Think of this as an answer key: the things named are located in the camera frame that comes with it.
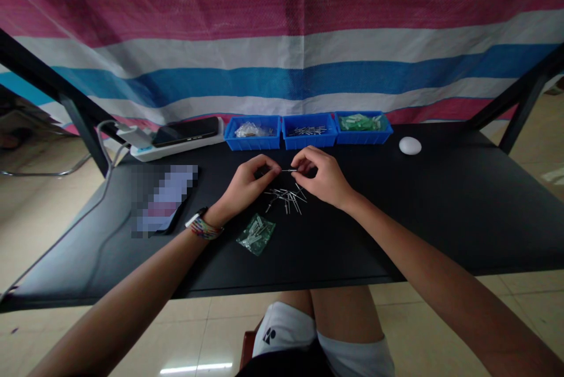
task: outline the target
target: pink stripe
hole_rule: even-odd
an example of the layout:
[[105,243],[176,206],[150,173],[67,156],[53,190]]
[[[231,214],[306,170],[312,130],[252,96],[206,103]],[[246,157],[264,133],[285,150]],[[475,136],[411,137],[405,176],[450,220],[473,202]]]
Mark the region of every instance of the pink stripe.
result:
[[[405,124],[405,123],[421,123],[426,120],[468,120],[473,115],[478,113],[486,105],[491,102],[490,99],[481,98],[449,98],[436,102],[432,105],[421,107],[406,107],[398,110],[393,110],[386,113],[386,117],[391,124]],[[515,107],[507,113],[499,117],[499,119],[509,120],[515,112]],[[241,115],[230,114],[210,114],[205,116],[193,117],[185,120],[190,122],[192,120],[204,119],[206,117],[217,116],[221,117],[225,124],[229,123],[231,117],[238,117]],[[114,116],[114,118],[128,126],[139,126],[142,129],[149,127],[152,131],[156,131],[160,126],[149,120],[143,119],[128,119],[126,117]],[[78,134],[74,124],[65,126],[65,130],[73,134]]]
[[136,38],[485,25],[519,12],[561,9],[564,0],[0,0],[0,6],[0,27],[13,36],[71,36],[97,47]]

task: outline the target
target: green plastic parts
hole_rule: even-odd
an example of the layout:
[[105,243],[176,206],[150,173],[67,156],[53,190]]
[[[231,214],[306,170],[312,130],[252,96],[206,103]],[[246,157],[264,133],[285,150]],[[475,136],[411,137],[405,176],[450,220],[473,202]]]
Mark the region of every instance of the green plastic parts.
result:
[[339,117],[341,130],[349,132],[381,132],[385,130],[385,124],[381,122],[381,119],[381,115],[376,117],[366,117],[362,114]]

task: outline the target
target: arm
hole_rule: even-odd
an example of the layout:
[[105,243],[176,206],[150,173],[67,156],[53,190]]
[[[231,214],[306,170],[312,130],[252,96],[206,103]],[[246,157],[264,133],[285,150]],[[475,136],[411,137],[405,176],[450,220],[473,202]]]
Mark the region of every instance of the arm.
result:
[[[271,170],[255,180],[254,172],[264,165]],[[221,199],[207,211],[205,222],[224,226],[247,208],[280,170],[265,155],[241,164]],[[110,374],[168,302],[208,243],[184,230],[100,299],[30,376]]]
[[[471,274],[384,214],[347,183],[335,158],[315,147],[296,155],[296,182],[357,220],[431,308],[494,376],[564,375],[560,359]],[[302,175],[317,167],[314,179]]]

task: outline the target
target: striped tarp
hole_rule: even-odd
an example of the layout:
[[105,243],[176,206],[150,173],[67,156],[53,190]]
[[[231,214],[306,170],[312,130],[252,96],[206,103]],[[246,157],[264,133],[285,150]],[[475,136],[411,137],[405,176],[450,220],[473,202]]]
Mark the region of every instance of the striped tarp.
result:
[[[0,0],[0,27],[113,116],[382,110],[466,120],[564,42],[564,0]],[[61,105],[0,83],[64,126]]]

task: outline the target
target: wooden chair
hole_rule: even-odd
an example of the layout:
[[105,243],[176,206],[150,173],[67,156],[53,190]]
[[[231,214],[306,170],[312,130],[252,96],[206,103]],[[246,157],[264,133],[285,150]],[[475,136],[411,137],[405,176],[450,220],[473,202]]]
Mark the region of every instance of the wooden chair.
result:
[[259,327],[262,322],[263,320],[261,319],[255,330],[245,332],[245,336],[243,336],[243,350],[241,351],[241,364],[239,365],[239,371],[241,371],[253,357],[254,340],[257,337],[257,331],[259,331]]

